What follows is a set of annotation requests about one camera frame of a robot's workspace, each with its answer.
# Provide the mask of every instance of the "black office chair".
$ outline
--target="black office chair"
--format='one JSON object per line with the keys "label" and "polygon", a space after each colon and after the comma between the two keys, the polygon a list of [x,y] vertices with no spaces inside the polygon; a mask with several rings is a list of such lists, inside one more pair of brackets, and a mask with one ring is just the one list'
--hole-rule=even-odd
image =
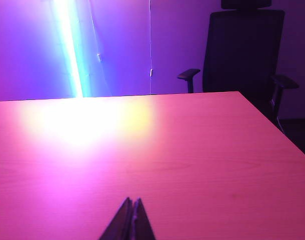
{"label": "black office chair", "polygon": [[[210,15],[202,89],[239,91],[278,126],[283,90],[299,85],[276,75],[285,12],[258,10],[271,5],[272,0],[221,0],[221,7],[230,11]],[[199,72],[189,69],[177,76],[187,81],[189,93]]]}

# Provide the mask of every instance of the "white cable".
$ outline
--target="white cable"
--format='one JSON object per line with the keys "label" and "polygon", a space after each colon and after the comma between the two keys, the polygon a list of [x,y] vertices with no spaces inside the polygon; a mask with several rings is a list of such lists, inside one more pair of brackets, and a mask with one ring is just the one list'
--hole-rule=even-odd
{"label": "white cable", "polygon": [[152,0],[149,0],[149,47],[150,47],[150,74],[149,74],[149,94],[152,94],[153,78],[153,57],[152,57]]}
{"label": "white cable", "polygon": [[93,18],[92,5],[91,5],[90,0],[88,0],[88,8],[89,8],[90,19],[91,19],[91,23],[92,23],[93,36],[94,36],[94,39],[95,39],[95,42],[96,42],[97,54],[100,54],[99,53],[98,38],[97,38],[97,34],[96,34],[96,27],[95,27],[95,22],[94,22],[94,18]]}

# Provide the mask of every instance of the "glowing light tube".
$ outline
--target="glowing light tube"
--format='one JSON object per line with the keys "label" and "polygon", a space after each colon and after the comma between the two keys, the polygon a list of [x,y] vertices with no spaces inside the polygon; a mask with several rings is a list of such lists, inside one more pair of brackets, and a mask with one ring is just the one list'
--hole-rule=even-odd
{"label": "glowing light tube", "polygon": [[71,68],[71,84],[75,97],[82,98],[83,90],[77,64],[76,51],[74,46],[74,38],[72,33],[72,24],[70,19],[69,4],[71,0],[53,0],[53,6],[58,18],[58,24],[62,35],[62,45],[66,50],[69,58],[68,64]]}

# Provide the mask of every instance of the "desk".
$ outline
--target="desk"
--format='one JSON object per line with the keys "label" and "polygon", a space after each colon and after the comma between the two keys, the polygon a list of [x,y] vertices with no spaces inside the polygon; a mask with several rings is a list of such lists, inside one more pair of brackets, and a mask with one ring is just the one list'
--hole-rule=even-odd
{"label": "desk", "polygon": [[305,240],[305,155],[240,93],[0,102],[0,240]]}

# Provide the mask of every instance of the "wall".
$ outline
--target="wall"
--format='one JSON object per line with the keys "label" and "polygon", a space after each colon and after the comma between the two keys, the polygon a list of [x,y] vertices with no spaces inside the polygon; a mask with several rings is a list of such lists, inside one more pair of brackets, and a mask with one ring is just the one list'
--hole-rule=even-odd
{"label": "wall", "polygon": [[[89,95],[149,94],[149,1],[91,0],[98,50],[85,1],[77,2]],[[51,2],[0,0],[0,101],[74,96]],[[286,11],[277,72],[301,86],[285,93],[281,117],[305,118],[305,0],[274,0],[272,9]],[[219,0],[152,0],[152,94],[186,92],[176,75],[202,68],[209,15],[220,10]]]}

